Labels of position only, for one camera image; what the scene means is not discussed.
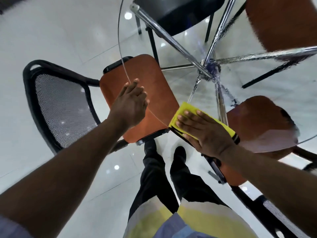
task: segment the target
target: foot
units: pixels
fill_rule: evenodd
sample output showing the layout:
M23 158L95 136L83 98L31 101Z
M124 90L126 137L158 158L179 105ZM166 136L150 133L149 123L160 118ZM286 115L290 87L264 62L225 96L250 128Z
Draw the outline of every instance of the foot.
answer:
M144 152L145 152L145 155L150 153L156 153L156 143L154 139L151 139L148 142L145 142Z
M183 146L178 146L174 153L174 160L180 159L183 163L186 162L186 151Z

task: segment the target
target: forearm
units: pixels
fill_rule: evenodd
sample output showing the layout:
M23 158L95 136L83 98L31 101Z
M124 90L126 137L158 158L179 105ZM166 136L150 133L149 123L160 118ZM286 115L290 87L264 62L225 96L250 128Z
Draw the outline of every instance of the forearm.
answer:
M317 177L235 146L220 160L248 179L307 235L317 237Z
M105 120L0 195L0 214L27 228L34 237L56 237L125 131L125 126Z

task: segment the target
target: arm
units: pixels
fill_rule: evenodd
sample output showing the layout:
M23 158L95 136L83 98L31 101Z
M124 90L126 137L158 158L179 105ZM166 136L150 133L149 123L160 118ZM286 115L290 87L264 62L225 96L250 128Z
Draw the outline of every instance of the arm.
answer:
M177 125L198 138L184 135L198 152L240 172L308 236L317 237L316 176L235 145L225 129L203 112L185 113Z
M34 237L56 237L87 193L117 140L145 116L137 80L124 86L108 118L0 195L0 214Z

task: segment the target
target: white tile floor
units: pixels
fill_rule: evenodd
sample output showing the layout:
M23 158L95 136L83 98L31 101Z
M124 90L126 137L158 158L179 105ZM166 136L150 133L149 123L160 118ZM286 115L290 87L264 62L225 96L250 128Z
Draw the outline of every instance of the white tile floor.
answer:
M245 0L237 0L236 12ZM124 12L128 4L123 3ZM120 59L117 23L121 0L26 0L0 16L0 192L53 155L32 120L24 94L22 70L34 59L45 59L82 75L99 79L102 70ZM215 14L210 39L218 26L225 5ZM123 56L152 54L148 35L142 24L142 35L136 32L135 19L121 17L119 39ZM199 60L207 53L204 44L207 22L175 36ZM155 36L161 67L188 63L177 51ZM263 51L242 14L228 35L216 48L223 58ZM222 81L240 101L254 95L265 95L289 112L301 131L300 140L317 134L316 123L316 57L273 77L241 89L241 85L279 65L276 61L259 61L223 66ZM164 72L178 102L187 101L196 78L195 69ZM93 105L100 120L109 108L99 88L91 88ZM214 87L202 81L192 104L216 116ZM177 145L187 151L192 173L202 176L214 191L242 216L259 237L271 237L265 228L233 195L228 185L219 185L208 175L210 167L191 147L173 134L157 139L159 152L169 172L171 157ZM316 140L302 147L317 152ZM101 165L84 201L70 219L60 237L122 237L130 205L140 186L144 166L143 146L130 144L109 155ZM304 162L296 156L285 158L300 168Z

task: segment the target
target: person's right arm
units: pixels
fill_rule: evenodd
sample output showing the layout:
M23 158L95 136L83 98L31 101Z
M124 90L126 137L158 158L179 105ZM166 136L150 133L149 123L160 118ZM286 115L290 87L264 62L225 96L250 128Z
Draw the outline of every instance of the person's right arm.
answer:
M235 145L225 129L203 112L185 112L177 125L201 152L225 162L248 179L308 236L317 237L317 177Z

